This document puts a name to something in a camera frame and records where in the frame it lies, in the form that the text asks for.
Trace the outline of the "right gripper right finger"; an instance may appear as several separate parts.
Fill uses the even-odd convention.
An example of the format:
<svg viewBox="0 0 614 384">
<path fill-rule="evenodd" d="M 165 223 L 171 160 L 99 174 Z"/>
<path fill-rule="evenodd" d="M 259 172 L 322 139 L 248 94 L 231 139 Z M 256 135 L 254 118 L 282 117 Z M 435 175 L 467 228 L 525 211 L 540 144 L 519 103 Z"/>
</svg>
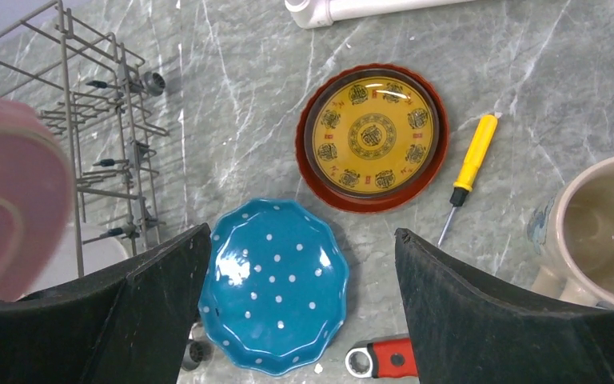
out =
<svg viewBox="0 0 614 384">
<path fill-rule="evenodd" d="M 614 383 L 614 310 L 533 293 L 411 230 L 395 265 L 423 383 Z"/>
</svg>

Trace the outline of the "white scalloped bowl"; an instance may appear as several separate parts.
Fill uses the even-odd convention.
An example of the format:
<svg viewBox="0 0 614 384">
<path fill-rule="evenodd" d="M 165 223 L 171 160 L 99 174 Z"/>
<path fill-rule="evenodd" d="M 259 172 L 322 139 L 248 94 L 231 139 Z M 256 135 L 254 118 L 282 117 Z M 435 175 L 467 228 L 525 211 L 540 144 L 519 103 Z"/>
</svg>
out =
<svg viewBox="0 0 614 384">
<path fill-rule="evenodd" d="M 116 238 L 104 238 L 82 245 L 84 275 L 102 270 L 130 258 L 130 253 Z M 30 286 L 26 294 L 44 290 L 52 286 L 79 278 L 76 256 L 76 235 L 73 223 L 68 223 L 66 231 L 58 243 L 46 268 Z"/>
</svg>

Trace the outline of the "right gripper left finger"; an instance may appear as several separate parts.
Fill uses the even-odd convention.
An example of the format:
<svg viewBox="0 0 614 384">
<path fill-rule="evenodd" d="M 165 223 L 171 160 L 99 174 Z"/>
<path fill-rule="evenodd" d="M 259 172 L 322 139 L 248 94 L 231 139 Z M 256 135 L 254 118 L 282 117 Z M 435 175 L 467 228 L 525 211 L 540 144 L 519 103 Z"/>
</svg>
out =
<svg viewBox="0 0 614 384">
<path fill-rule="evenodd" d="M 211 255 L 207 224 L 0 301 L 0 383 L 174 383 Z"/>
</svg>

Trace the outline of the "pink polka dot plate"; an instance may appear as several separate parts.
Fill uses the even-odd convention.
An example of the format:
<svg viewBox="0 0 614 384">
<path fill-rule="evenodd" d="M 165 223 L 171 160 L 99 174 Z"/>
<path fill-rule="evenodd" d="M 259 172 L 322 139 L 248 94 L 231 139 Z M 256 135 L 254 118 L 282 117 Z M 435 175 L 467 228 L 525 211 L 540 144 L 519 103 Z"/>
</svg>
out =
<svg viewBox="0 0 614 384">
<path fill-rule="evenodd" d="M 0 301 L 46 268 L 74 205 L 74 174 L 33 108 L 0 98 Z"/>
</svg>

